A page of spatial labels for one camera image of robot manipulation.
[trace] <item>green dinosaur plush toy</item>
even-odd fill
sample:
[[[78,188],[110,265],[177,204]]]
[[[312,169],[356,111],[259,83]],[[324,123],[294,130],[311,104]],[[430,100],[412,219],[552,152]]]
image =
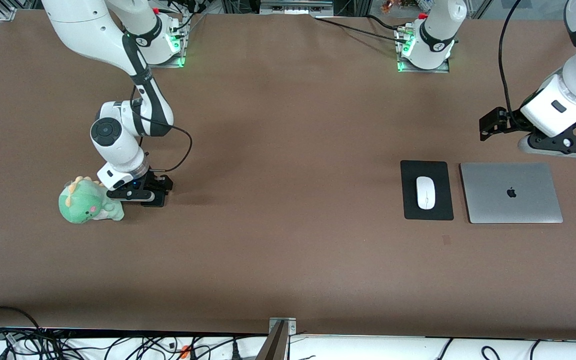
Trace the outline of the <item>green dinosaur plush toy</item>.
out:
[[[59,212],[73,224],[89,220],[124,218],[122,203],[106,195],[106,187],[88,176],[77,176],[59,194]]]

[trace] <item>robotic arm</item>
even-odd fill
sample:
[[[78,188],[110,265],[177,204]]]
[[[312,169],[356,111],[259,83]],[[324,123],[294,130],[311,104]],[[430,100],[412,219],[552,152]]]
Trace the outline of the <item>robotic arm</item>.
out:
[[[127,23],[142,23],[141,29],[160,27],[151,33],[166,34],[161,29],[162,21],[157,20],[159,17],[147,6],[147,0],[111,2],[118,9],[119,18],[129,18]],[[121,3],[126,3],[126,6],[121,7]],[[66,47],[83,57],[125,71],[141,95],[132,103],[124,100],[103,104],[91,126],[90,137],[106,161],[97,175],[110,190],[108,196],[124,201],[153,201],[158,194],[147,187],[162,181],[162,178],[157,180],[149,171],[144,150],[135,137],[166,135],[174,123],[174,117],[140,51],[136,36],[119,30],[103,0],[43,0],[43,5],[52,27]],[[168,55],[167,51],[151,53],[156,53],[160,58]],[[169,178],[165,177],[164,180],[164,187],[171,189]],[[126,189],[131,182],[133,189]]]
[[[568,0],[564,21],[576,47],[576,0]],[[531,132],[519,141],[526,153],[576,158],[576,53],[510,114],[497,107],[479,120],[480,140],[498,133]]]
[[[466,15],[464,0],[435,0],[427,18],[406,25],[412,34],[404,35],[407,43],[401,46],[401,57],[422,70],[439,68],[450,57],[455,35]]]

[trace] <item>black cable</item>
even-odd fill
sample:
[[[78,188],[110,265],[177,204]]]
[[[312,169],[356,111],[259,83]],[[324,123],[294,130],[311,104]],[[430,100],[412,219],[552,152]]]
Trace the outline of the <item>black cable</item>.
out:
[[[147,337],[146,338],[148,341],[144,342],[144,339],[141,340],[141,345],[138,346],[136,349],[134,349],[133,352],[131,352],[128,356],[126,356],[126,360],[130,359],[131,356],[137,354],[136,356],[136,360],[139,360],[140,358],[140,352],[142,350],[144,350],[144,347],[146,346],[146,344],[153,342],[154,341],[154,337]]]
[[[137,349],[141,349],[141,350],[137,352],[137,356],[136,356],[135,360],[142,360],[142,358],[144,357],[146,352],[148,350],[151,350],[151,349],[154,351],[158,351],[163,356],[164,360],[167,360],[166,354],[163,351],[153,348],[153,346],[156,346],[158,344],[158,342],[163,340],[163,338],[164,337],[159,337],[157,339],[155,337],[147,338],[148,341],[142,342],[141,346],[139,348],[137,348]]]
[[[20,313],[21,315],[25,316],[26,319],[28,319],[35,328],[37,328],[37,330],[39,330],[39,324],[37,321],[24,310],[12,306],[0,306],[0,310],[9,310],[10,312]]]
[[[190,20],[193,19],[193,16],[195,16],[196,13],[192,13],[190,14],[190,16],[188,16],[188,20],[185,21],[185,23],[183,23],[183,25],[180,25],[179,28],[183,29],[183,27],[185,27],[186,25],[188,25],[190,23]]]
[[[314,19],[315,19],[315,20],[318,20],[318,21],[323,21],[324,23],[329,23],[329,24],[332,24],[332,25],[337,25],[338,27],[346,28],[346,29],[348,29],[348,30],[353,30],[354,32],[359,32],[359,33],[366,34],[366,35],[372,35],[373,37],[377,37],[377,38],[382,38],[382,39],[394,41],[395,43],[406,43],[406,40],[404,40],[404,39],[391,38],[391,37],[389,37],[389,36],[384,36],[384,35],[380,35],[380,34],[375,34],[374,32],[357,29],[356,27],[351,27],[351,26],[348,26],[348,25],[343,25],[343,23],[338,23],[338,22],[330,21],[330,20],[327,20],[327,19],[325,19],[325,18],[315,17]]]
[[[119,338],[115,342],[113,342],[110,346],[106,346],[103,348],[98,348],[94,346],[85,346],[85,347],[73,347],[67,343],[68,339],[61,340],[57,338],[57,335],[61,333],[62,330],[49,330],[45,328],[39,328],[37,330],[25,330],[25,329],[16,329],[16,328],[0,328],[0,335],[4,337],[6,340],[6,349],[1,354],[0,359],[5,360],[6,356],[9,353],[12,353],[14,357],[19,356],[38,356],[39,359],[43,359],[44,356],[48,360],[65,360],[65,359],[74,359],[74,360],[86,360],[79,353],[81,350],[87,349],[96,349],[96,350],[105,350],[110,349],[113,346],[118,344],[122,344],[123,342],[128,341],[128,338]],[[23,346],[27,351],[16,351],[14,349],[14,344],[10,343],[9,336],[12,335],[12,339],[14,342],[23,342]]]
[[[382,27],[389,29],[389,30],[397,30],[398,27],[403,27],[406,23],[402,23],[401,25],[388,25],[387,23],[383,22],[381,18],[374,16],[374,14],[367,14],[364,18],[372,19],[379,23]]]
[[[103,355],[103,360],[108,360],[108,355],[110,355],[110,350],[112,350],[112,348],[114,346],[118,346],[119,344],[121,344],[121,342],[119,342],[121,339],[117,339],[114,340],[114,342],[112,342],[112,344],[110,344],[110,346],[108,346],[108,350],[106,350],[105,354]]]
[[[501,75],[501,84],[503,85],[503,95],[505,96],[505,106],[508,109],[508,114],[510,115],[510,119],[513,123],[517,123],[515,121],[515,116],[513,114],[513,108],[510,105],[510,95],[508,95],[508,83],[506,82],[506,74],[504,73],[504,62],[503,62],[503,53],[504,53],[504,36],[506,35],[506,28],[508,27],[508,23],[510,22],[510,17],[513,16],[515,9],[519,6],[522,0],[516,0],[510,11],[508,11],[508,16],[505,18],[505,22],[503,22],[503,27],[501,29],[501,35],[499,36],[499,75]]]
[[[174,126],[174,125],[170,125],[169,123],[166,123],[165,121],[163,121],[163,122],[154,121],[154,120],[151,120],[151,119],[149,119],[149,118],[143,117],[142,114],[137,113],[137,111],[135,111],[135,109],[133,109],[133,98],[134,98],[134,96],[135,96],[135,89],[136,89],[136,88],[137,88],[136,86],[133,86],[133,87],[132,87],[132,93],[130,94],[130,109],[132,110],[132,113],[133,113],[133,114],[135,114],[136,116],[138,116],[141,120],[145,120],[145,121],[147,121],[147,122],[149,122],[149,123],[155,123],[155,124],[158,124],[158,125],[167,126],[167,127],[171,128],[171,129],[177,130],[178,132],[182,132],[182,133],[185,134],[185,136],[188,137],[188,140],[190,141],[190,143],[188,144],[188,150],[185,152],[185,155],[183,155],[182,159],[181,159],[175,166],[172,166],[171,168],[168,168],[168,169],[154,169],[154,168],[153,168],[153,169],[150,169],[150,171],[153,172],[153,173],[169,173],[169,172],[171,172],[171,171],[174,171],[174,170],[176,170],[178,167],[180,167],[181,164],[183,164],[183,163],[186,161],[186,159],[188,158],[188,155],[190,155],[190,150],[192,150],[192,148],[193,148],[193,137],[190,136],[190,133],[189,133],[189,132],[187,132],[186,130],[183,130],[183,129],[180,128],[180,127],[177,127],[177,126]]]
[[[532,344],[532,346],[530,347],[530,360],[533,360],[533,354],[535,353],[535,348],[539,345],[539,343],[541,343],[542,340],[541,339],[537,339],[537,341],[534,342],[534,344]]]
[[[486,355],[486,351],[487,351],[487,350],[492,351],[492,353],[494,354],[494,356],[495,356],[496,358],[489,358],[489,357]],[[499,354],[497,353],[497,351],[496,351],[495,349],[493,349],[492,347],[487,346],[487,345],[481,348],[481,356],[482,356],[485,360],[501,360],[501,358],[499,357]]]
[[[238,336],[238,337],[233,337],[233,338],[230,339],[230,340],[226,340],[226,341],[224,341],[224,342],[220,342],[219,344],[217,344],[217,345],[215,345],[215,346],[213,346],[213,347],[210,347],[210,348],[208,349],[208,351],[206,351],[206,352],[202,353],[201,355],[197,356],[197,360],[201,359],[201,357],[204,356],[204,355],[206,355],[206,354],[212,353],[213,350],[215,350],[215,349],[217,349],[217,348],[219,348],[219,347],[222,347],[222,346],[224,346],[224,345],[226,345],[226,344],[230,344],[231,342],[236,342],[237,340],[240,340],[240,339],[253,338],[253,337],[258,337],[258,335]]]
[[[439,357],[437,357],[437,360],[443,360],[444,356],[446,355],[446,351],[448,351],[448,346],[450,346],[450,343],[452,343],[454,339],[454,337],[448,339],[448,342],[446,342],[446,344],[441,349],[441,353],[439,354]]]
[[[179,14],[181,14],[181,9],[179,8],[179,6],[177,6],[177,3],[174,2],[174,1],[170,1],[170,3],[171,3],[172,5],[174,5],[174,8],[176,9],[176,11],[178,11]]]
[[[210,349],[210,346],[208,346],[208,345],[199,345],[199,346],[197,346],[197,347],[192,347],[192,350],[190,351],[190,360],[197,360],[198,356],[197,356],[197,353],[195,353],[195,351],[196,351],[197,349],[201,349],[201,348],[207,348],[207,349],[208,349],[208,350],[206,350],[205,352],[208,353],[208,360],[210,360],[210,358],[211,358],[211,354],[210,354],[211,349]]]

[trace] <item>brown table surface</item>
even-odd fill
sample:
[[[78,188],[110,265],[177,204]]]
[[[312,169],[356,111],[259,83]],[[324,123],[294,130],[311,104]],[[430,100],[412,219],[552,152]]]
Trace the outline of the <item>brown table surface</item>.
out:
[[[90,124],[130,78],[68,50],[42,11],[0,25],[0,305],[46,327],[263,332],[290,316],[310,333],[576,338],[576,159],[478,137],[504,104],[500,22],[466,21],[439,75],[398,73],[390,41],[307,15],[202,21],[185,68],[154,70],[194,137],[166,207],[84,225],[57,197],[102,166]],[[512,22],[515,107],[573,53],[562,22]],[[187,146],[143,144],[154,167]],[[454,221],[404,219],[400,160],[448,162]],[[461,162],[548,162],[564,223],[470,224]]]

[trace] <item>black mouse pad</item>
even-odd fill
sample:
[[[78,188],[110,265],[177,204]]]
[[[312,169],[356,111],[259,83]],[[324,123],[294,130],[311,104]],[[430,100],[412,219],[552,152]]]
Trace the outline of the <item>black mouse pad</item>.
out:
[[[421,209],[417,203],[417,178],[427,176],[434,182],[434,207]],[[401,191],[404,217],[418,220],[452,220],[453,198],[450,194],[448,164],[443,161],[401,161]]]

